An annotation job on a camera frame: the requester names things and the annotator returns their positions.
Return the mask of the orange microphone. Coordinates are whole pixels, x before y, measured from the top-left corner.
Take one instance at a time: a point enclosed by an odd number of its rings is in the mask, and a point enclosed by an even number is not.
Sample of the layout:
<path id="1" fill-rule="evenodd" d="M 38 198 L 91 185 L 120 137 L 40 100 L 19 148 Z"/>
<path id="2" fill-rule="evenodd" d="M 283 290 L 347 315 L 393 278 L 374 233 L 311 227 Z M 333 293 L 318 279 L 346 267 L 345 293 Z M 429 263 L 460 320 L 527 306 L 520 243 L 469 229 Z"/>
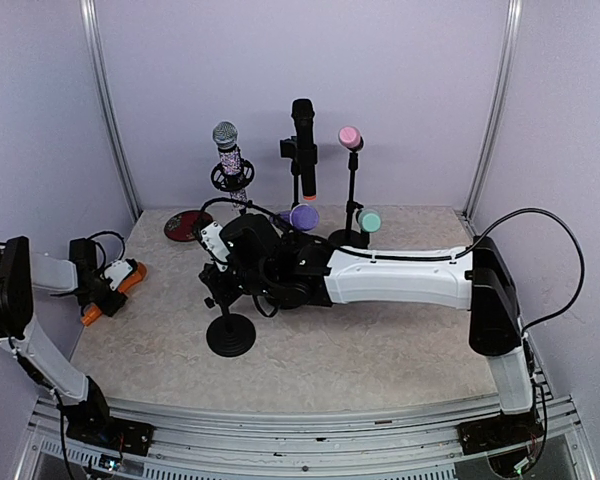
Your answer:
<path id="1" fill-rule="evenodd" d="M 135 260 L 134 262 L 135 266 L 137 267 L 136 271 L 129 278 L 127 278 L 118 289 L 119 292 L 124 293 L 126 296 L 133 287 L 142 282 L 147 276 L 146 266 L 143 263 L 136 262 Z M 83 315 L 81 322 L 85 327 L 88 327 L 95 323 L 100 317 L 84 317 Z"/>

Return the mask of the black round-base stand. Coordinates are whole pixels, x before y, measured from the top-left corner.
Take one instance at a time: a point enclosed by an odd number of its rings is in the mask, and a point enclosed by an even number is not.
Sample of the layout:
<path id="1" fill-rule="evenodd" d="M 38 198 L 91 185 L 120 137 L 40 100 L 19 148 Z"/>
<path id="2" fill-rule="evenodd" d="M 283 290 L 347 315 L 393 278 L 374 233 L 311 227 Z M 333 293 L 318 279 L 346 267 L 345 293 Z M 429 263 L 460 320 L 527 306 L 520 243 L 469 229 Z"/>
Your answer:
<path id="1" fill-rule="evenodd" d="M 226 358 L 245 354 L 256 340 L 254 324 L 246 316 L 232 313 L 230 307 L 214 307 L 220 309 L 220 314 L 206 331 L 206 341 L 211 351 Z"/>

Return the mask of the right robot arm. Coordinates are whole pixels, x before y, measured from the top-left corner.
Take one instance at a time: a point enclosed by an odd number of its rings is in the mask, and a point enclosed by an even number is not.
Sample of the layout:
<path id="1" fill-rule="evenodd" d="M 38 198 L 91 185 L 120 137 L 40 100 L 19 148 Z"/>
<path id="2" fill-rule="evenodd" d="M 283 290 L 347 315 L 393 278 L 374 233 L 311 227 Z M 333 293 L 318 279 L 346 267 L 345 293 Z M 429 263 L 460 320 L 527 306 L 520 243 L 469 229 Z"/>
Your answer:
<path id="1" fill-rule="evenodd" d="M 512 275 L 488 233 L 467 246 L 381 251 L 338 244 L 300 230 L 251 202 L 227 224 L 198 218 L 193 233 L 210 260 L 200 273 L 209 307 L 220 310 L 206 332 L 210 349 L 237 357 L 255 343 L 245 316 L 231 311 L 243 296 L 273 310 L 365 302 L 418 303 L 465 310 L 469 344 L 483 356 L 499 396 L 499 413 L 476 423 L 503 444 L 545 427 L 536 399 L 528 325 Z"/>

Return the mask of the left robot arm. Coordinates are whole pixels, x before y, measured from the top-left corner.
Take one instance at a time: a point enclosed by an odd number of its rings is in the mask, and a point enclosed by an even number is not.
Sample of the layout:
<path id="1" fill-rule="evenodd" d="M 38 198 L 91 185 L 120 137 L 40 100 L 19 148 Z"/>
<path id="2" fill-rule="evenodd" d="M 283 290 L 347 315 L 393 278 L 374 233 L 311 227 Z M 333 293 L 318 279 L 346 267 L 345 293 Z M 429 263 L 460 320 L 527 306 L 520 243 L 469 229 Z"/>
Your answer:
<path id="1" fill-rule="evenodd" d="M 122 436 L 119 421 L 98 384 L 73 367 L 45 333 L 35 314 L 36 288 L 75 296 L 81 306 L 102 298 L 121 306 L 126 297 L 101 278 L 90 240 L 71 241 L 66 260 L 33 253 L 26 236 L 0 242 L 0 347 L 56 400 L 70 438 L 111 445 Z"/>

